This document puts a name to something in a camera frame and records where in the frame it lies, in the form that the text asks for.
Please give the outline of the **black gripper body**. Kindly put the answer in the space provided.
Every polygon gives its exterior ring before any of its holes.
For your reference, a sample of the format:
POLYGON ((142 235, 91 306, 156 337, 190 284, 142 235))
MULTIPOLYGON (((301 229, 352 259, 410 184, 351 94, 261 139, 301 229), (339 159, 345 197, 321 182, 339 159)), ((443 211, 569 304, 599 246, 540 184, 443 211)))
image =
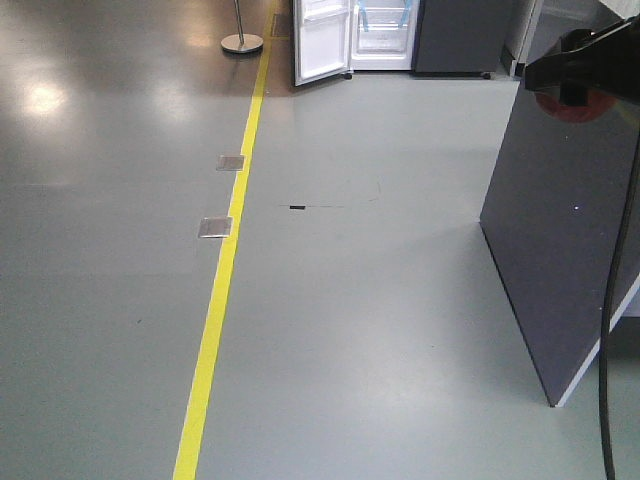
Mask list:
POLYGON ((565 106, 586 106, 591 91, 638 104, 639 17, 561 36, 525 67, 524 86, 565 106))

